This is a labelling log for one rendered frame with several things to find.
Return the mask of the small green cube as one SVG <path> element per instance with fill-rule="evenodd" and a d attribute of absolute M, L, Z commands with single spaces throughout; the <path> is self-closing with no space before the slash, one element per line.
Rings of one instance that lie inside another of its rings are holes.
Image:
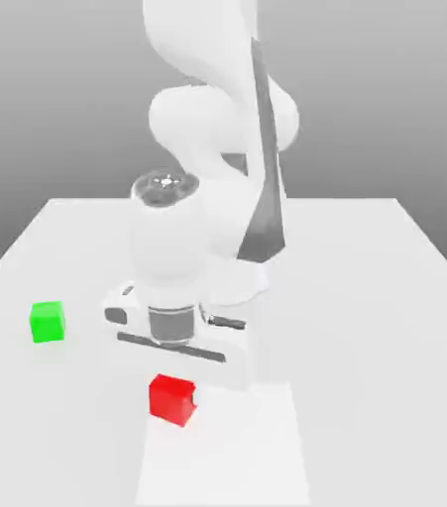
<path fill-rule="evenodd" d="M 34 343 L 64 340 L 65 317 L 60 301 L 34 303 L 30 311 L 29 323 Z"/>

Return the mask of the small red cube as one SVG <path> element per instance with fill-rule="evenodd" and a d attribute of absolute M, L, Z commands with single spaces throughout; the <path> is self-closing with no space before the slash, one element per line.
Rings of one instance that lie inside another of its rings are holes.
<path fill-rule="evenodd" d="M 196 409 L 194 392 L 192 381 L 158 374 L 149 385 L 150 414 L 184 427 Z"/>

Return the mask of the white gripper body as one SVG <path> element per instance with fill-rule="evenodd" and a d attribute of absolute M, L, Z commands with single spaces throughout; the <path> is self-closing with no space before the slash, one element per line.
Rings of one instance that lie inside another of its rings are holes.
<path fill-rule="evenodd" d="M 133 328 L 109 323 L 107 350 L 112 364 L 128 373 L 163 374 L 232 390 L 252 381 L 250 333 L 195 323 L 194 337 L 184 346 L 159 347 Z"/>

